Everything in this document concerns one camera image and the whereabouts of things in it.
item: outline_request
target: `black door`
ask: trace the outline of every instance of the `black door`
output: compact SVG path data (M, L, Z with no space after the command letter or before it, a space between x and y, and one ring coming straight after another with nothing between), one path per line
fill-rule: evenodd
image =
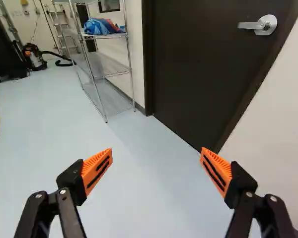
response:
M195 149L219 151L295 23L298 0L154 0L151 6L154 116ZM269 36L237 27L267 14L278 20Z

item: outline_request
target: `ladder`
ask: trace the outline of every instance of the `ladder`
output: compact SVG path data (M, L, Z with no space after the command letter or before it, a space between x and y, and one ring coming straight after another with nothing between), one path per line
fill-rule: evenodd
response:
M46 13L50 16L51 22L55 28L61 53L67 57L70 57L70 54L79 53L78 46L73 36L66 35L62 32L64 28L70 27L63 5L58 4L60 6L60 10L57 10L54 3L52 3L52 5L54 6L54 10L50 11L50 8L47 4L45 4L45 9L46 9Z

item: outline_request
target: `white wall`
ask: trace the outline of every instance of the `white wall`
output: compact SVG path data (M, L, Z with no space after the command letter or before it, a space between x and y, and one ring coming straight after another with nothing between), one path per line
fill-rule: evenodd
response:
M282 197L298 228L298 20L220 155L238 161L260 195Z

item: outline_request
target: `shop vacuum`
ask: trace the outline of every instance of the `shop vacuum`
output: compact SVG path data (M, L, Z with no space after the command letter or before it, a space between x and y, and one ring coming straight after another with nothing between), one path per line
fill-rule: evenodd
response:
M71 62L71 63L61 63L61 60L57 60L55 62L56 66L64 67L64 66L73 65L72 60L67 58L66 56L56 54L52 51L40 51L37 45L32 43L27 43L25 46L23 46L22 51L18 53L24 59L24 62L26 63L27 68L31 71L40 71L47 68L47 62L43 59L43 56L42 56L44 54L54 55L63 60L67 60Z
M27 43L23 47L20 47L16 40L12 41L12 48L10 49L11 53L16 53L15 60L17 64L5 65L0 64L2 70L0 72L0 83L7 80L15 80L20 78L25 78L30 75L31 71L40 71L45 70L47 66L47 62L44 60L43 55L49 54L57 56L63 60L70 61L70 63L61 63L61 60L55 61L56 66L64 67L64 66L72 66L72 60L66 56L62 56L56 54L52 51L40 51L38 46L32 43Z

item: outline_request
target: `wire shelving unit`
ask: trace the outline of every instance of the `wire shelving unit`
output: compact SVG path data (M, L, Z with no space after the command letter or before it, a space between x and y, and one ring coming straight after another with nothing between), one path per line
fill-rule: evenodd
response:
M79 42L78 52L81 53L71 54L70 56L72 62L76 63L75 69L79 77L82 89L84 90L88 98L93 102L95 107L98 109L105 122L108 122L108 117L116 115L120 112L132 108L134 109L134 111L136 111L125 1L121 0L122 6L120 7L120 9L124 17L126 33L108 35L88 35L85 34L80 27L80 21L77 18L76 14L76 6L81 4L86 5L87 13L90 17L89 6L97 2L93 0L53 0L53 3L67 3L70 6L72 16L74 16L73 20L76 29L63 29L62 35L72 35L73 37L76 37L77 41ZM98 40L110 40L115 38L126 39L128 65L124 65L123 63L101 53L98 50ZM94 41L96 51L88 51L88 47L86 45L86 41L88 40ZM122 90L120 90L114 83L110 81L110 77L120 76L124 74L130 75L130 77L121 77L124 82L126 82L127 79L129 81L126 83L130 84L130 97L127 96L127 94L123 93Z

